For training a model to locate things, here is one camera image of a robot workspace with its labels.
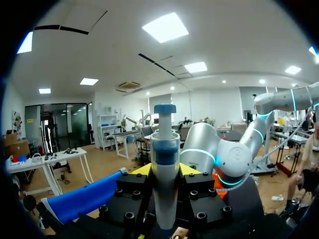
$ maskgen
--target ceiling vent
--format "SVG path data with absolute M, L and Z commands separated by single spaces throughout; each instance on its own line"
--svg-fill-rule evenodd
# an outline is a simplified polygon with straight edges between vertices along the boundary
M 139 83 L 130 81 L 130 82 L 124 82 L 123 84 L 120 84 L 119 88 L 132 90 L 132 89 L 136 89 L 136 88 L 138 88 L 140 86 L 141 85 Z
M 126 94 L 127 92 L 124 90 L 120 90 L 120 89 L 115 89 L 116 92 L 121 93 L 121 94 Z

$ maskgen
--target ceiling light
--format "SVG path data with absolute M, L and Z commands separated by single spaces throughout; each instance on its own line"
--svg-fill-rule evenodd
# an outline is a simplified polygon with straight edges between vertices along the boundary
M 142 29 L 160 43 L 189 34 L 175 12 L 161 16 L 143 26 Z
M 93 86 L 98 81 L 99 81 L 98 79 L 83 78 L 83 80 L 81 81 L 80 85 Z
M 39 89 L 40 94 L 51 94 L 51 89 Z
M 295 75 L 295 74 L 297 74 L 300 71 L 301 71 L 301 68 L 299 68 L 297 66 L 290 66 L 290 67 L 287 68 L 287 70 L 285 72 L 289 73 L 289 74 L 292 74 L 292 75 Z
M 17 54 L 32 51 L 32 36 L 33 32 L 29 32 L 28 35 L 23 40 Z
M 193 64 L 188 64 L 188 65 L 185 65 L 185 68 L 186 70 L 188 70 L 189 73 L 207 71 L 205 62 L 197 62 Z
M 309 48 L 309 52 L 310 52 L 311 54 L 313 54 L 314 56 L 317 56 L 317 53 L 316 53 L 316 51 L 315 51 L 315 49 L 314 49 L 313 46 L 312 46 L 311 48 Z

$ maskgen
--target cable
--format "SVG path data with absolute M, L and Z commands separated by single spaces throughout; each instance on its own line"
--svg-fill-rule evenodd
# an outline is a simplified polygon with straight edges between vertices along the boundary
M 307 114 L 304 117 L 303 121 L 301 121 L 299 123 L 299 126 L 296 128 L 296 130 L 287 138 L 285 139 L 281 144 L 279 144 L 276 148 L 274 148 L 272 151 L 270 151 L 269 153 L 267 153 L 266 155 L 264 155 L 260 161 L 264 160 L 265 158 L 267 158 L 269 155 L 271 155 L 272 153 L 274 153 L 277 149 L 281 148 L 286 142 L 288 142 L 296 133 L 297 131 L 303 126 L 304 121 L 307 119 Z M 252 172 L 252 169 L 255 168 L 255 164 L 252 163 L 252 166 L 250 167 L 250 169 L 248 170 L 248 172 L 245 174 L 245 176 L 242 178 L 241 182 L 239 184 L 237 184 L 236 186 L 232 187 L 232 188 L 223 188 L 223 189 L 216 189 L 217 192 L 228 192 L 228 191 L 232 191 L 235 190 L 236 188 L 239 188 L 241 185 L 243 185 L 247 178 L 249 177 L 249 175 Z

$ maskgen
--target blue cloth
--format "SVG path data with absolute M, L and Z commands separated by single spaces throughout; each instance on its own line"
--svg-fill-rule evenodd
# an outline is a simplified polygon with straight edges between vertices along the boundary
M 48 203 L 62 222 L 77 219 L 78 213 L 87 214 L 107 203 L 116 190 L 120 171 L 82 188 L 49 198 Z

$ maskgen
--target white robotic arm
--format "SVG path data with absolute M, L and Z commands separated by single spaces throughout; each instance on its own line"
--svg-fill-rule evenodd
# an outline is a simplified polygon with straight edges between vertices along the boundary
M 274 123 L 273 110 L 297 111 L 312 107 L 319 115 L 319 82 L 259 95 L 255 105 L 258 115 L 239 143 L 220 139 L 214 127 L 198 123 L 189 130 L 180 161 L 201 172 L 212 173 L 215 168 L 224 187 L 239 185 L 250 170 L 267 130 Z

